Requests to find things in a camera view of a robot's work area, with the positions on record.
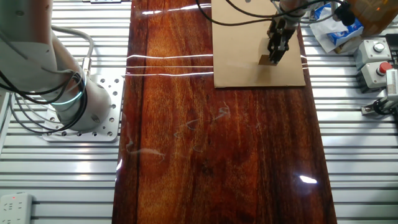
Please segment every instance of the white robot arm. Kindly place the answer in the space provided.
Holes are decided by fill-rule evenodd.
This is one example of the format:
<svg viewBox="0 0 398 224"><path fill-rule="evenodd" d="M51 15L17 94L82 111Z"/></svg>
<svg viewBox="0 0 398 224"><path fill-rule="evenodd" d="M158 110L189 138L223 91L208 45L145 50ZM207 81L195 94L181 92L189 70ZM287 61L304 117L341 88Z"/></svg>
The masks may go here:
<svg viewBox="0 0 398 224"><path fill-rule="evenodd" d="M0 84L28 100L34 93L56 99L51 105L64 126L73 121L70 129L89 131L107 117L111 100L88 78L92 48L83 69L53 33L71 31L52 29L51 17L51 0L0 0Z"/></svg>

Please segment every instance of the glossy wood surface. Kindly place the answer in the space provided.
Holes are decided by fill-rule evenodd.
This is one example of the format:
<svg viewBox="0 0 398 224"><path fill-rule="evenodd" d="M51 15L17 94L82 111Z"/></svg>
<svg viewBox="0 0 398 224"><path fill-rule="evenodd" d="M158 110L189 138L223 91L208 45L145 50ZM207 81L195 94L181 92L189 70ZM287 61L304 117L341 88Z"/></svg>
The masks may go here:
<svg viewBox="0 0 398 224"><path fill-rule="evenodd" d="M133 1L128 54L114 224L336 223L307 69L215 89L194 0Z"/></svg>

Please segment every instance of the blue label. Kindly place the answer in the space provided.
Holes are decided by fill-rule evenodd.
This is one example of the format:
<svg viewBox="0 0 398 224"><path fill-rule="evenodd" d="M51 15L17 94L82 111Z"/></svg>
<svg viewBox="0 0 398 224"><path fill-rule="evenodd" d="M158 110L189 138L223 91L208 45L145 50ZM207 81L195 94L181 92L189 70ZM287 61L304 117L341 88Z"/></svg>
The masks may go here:
<svg viewBox="0 0 398 224"><path fill-rule="evenodd" d="M328 4L318 8L317 10L315 10L315 13L314 13L315 19L319 19L320 15L322 13L322 10L324 8L331 8L330 3L328 3ZM355 32L361 31L361 33L362 33L363 25L356 18L354 24L351 25L351 26L347 26L347 29L348 29L348 31L329 33L328 37L329 37L330 41L332 41L334 43L334 45L340 45L340 44L348 41L352 37L356 37L358 35L361 35L361 34L357 35L357 34L355 34Z"/></svg>

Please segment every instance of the electrical outlet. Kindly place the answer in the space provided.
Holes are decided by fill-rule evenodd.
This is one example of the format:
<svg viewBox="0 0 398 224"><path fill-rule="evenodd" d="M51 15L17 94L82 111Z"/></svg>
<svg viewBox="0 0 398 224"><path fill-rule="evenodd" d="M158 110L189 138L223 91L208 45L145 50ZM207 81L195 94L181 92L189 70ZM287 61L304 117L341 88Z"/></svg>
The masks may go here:
<svg viewBox="0 0 398 224"><path fill-rule="evenodd" d="M0 224L29 224L31 211L32 196L27 193L0 198Z"/></svg>

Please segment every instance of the red emergency stop button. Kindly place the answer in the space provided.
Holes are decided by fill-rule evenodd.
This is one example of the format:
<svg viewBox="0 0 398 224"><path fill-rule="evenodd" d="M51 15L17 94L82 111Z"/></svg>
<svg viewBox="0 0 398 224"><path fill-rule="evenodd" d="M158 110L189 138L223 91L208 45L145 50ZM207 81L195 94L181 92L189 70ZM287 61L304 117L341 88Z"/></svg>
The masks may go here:
<svg viewBox="0 0 398 224"><path fill-rule="evenodd" d="M392 65L388 62L383 62L380 64L380 67L377 69L378 75L386 75L388 69L392 69Z"/></svg>

